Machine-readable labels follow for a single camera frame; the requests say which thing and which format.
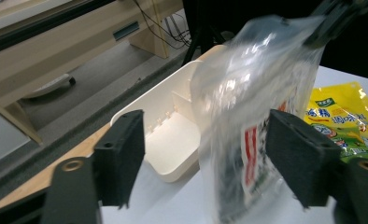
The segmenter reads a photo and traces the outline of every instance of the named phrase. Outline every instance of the white tray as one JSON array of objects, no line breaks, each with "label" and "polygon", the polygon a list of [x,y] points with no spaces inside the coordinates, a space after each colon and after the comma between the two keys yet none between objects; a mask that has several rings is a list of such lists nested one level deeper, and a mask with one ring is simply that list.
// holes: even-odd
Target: white tray
[{"label": "white tray", "polygon": [[201,61],[193,61],[114,115],[142,109],[146,135],[145,161],[165,182],[179,180],[198,162],[201,135],[191,109],[191,77]]}]

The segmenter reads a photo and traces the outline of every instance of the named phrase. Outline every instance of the green logo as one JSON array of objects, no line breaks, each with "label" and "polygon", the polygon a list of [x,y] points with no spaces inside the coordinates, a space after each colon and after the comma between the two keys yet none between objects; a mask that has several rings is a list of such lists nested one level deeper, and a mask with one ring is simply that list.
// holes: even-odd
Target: green logo
[{"label": "green logo", "polygon": [[320,107],[327,107],[330,105],[335,105],[335,101],[333,100],[333,98],[328,98],[322,101],[315,101],[315,103]]}]

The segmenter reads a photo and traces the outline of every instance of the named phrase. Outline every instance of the table surface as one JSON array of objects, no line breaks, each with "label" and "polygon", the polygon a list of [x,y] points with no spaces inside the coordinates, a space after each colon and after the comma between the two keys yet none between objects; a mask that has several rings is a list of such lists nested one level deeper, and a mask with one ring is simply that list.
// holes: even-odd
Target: table surface
[{"label": "table surface", "polygon": [[[368,79],[339,72],[326,67],[318,70],[315,87],[330,86],[351,81],[358,81],[368,95]],[[50,184],[54,167],[60,161],[76,156],[88,156],[94,144],[108,130],[106,124],[89,136],[67,154],[12,191],[0,201],[0,207],[43,189]],[[187,174],[175,183],[165,183],[143,162],[136,179],[129,209],[102,207],[104,223],[206,223],[203,198],[203,179],[201,172]],[[334,200],[330,199],[327,207],[312,207],[304,210],[293,198],[290,189],[283,183],[280,193],[273,196],[274,203],[265,197],[249,214],[251,223],[325,223],[333,224]]]}]

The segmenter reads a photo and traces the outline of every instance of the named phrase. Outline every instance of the plastic bag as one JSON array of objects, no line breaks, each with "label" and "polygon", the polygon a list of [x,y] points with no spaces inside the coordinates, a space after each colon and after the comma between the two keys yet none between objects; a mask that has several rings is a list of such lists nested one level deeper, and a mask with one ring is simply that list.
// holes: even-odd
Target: plastic bag
[{"label": "plastic bag", "polygon": [[280,178],[264,149],[269,110],[304,114],[323,49],[303,42],[322,19],[251,20],[195,71],[191,100],[213,223],[239,220]]},{"label": "plastic bag", "polygon": [[304,121],[342,148],[342,161],[368,159],[368,96],[358,82],[313,89]]}]

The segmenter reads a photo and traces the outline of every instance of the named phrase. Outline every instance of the yellow package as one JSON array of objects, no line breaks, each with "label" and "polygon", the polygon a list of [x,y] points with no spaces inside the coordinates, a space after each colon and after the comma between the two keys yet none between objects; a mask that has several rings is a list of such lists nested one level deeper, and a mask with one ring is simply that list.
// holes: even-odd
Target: yellow package
[{"label": "yellow package", "polygon": [[312,90],[304,121],[341,147],[341,158],[368,158],[368,96],[358,82]]}]

